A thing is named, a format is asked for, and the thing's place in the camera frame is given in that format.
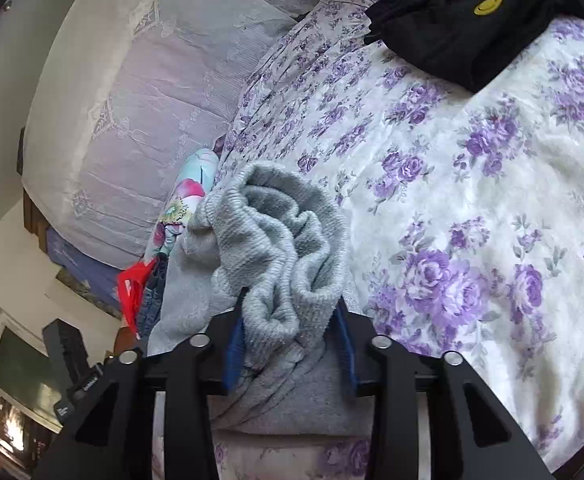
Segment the gray towel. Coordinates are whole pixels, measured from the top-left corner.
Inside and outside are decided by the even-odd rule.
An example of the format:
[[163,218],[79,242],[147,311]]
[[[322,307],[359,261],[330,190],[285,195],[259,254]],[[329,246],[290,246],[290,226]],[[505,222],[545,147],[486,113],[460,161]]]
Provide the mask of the gray towel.
[[245,370],[210,401],[213,427],[267,434],[368,434],[372,403],[341,389],[323,335],[341,296],[360,312],[349,232],[323,190],[270,162],[247,165],[200,203],[169,256],[149,351],[172,350],[231,308],[243,286]]

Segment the blue cloth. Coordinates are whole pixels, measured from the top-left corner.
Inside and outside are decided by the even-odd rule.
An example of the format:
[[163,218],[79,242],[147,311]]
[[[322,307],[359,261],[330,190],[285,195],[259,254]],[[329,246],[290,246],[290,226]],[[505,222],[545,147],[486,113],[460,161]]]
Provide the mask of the blue cloth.
[[143,301],[136,314],[136,332],[143,338],[150,335],[154,325],[161,315],[163,292],[165,291],[165,276],[168,270],[168,256],[165,253],[157,254],[156,264],[147,280],[143,291]]
[[117,274],[120,269],[86,256],[51,227],[46,232],[46,240],[50,260],[64,266],[75,280],[88,286],[99,300],[120,310],[117,294]]

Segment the red cloth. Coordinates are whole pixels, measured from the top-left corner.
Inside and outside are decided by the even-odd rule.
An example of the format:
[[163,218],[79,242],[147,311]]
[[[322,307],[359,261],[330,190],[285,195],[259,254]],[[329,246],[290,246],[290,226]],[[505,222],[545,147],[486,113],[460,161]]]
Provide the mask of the red cloth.
[[118,301],[121,304],[123,316],[130,328],[136,334],[136,314],[143,301],[143,291],[146,288],[147,278],[149,278],[156,263],[156,257],[145,265],[143,260],[137,262],[129,269],[119,272],[117,276]]

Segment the window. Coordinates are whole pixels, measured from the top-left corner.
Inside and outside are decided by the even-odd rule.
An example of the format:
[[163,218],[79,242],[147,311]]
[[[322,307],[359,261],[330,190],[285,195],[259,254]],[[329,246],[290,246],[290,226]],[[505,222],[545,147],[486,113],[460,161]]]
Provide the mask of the window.
[[24,478],[61,430],[60,398],[41,339],[0,310],[0,455]]

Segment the bed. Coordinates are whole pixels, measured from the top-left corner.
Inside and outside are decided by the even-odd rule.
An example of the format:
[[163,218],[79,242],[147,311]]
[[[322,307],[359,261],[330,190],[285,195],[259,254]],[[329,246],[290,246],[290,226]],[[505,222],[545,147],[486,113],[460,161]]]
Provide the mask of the bed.
[[[374,1],[249,0],[257,26],[221,43],[253,57],[234,67],[226,49],[208,73],[179,61],[201,45],[171,43],[207,38],[179,22],[197,0],[77,0],[28,120],[24,186],[65,240],[125,267],[196,147],[226,134],[217,186],[256,159],[300,172],[348,215],[377,331],[462,352],[559,469],[584,446],[584,20],[557,17],[471,95],[364,46]],[[161,439],[159,420],[158,476]],[[281,463],[290,478],[348,478],[368,446],[231,433],[216,457],[223,478],[279,478]]]

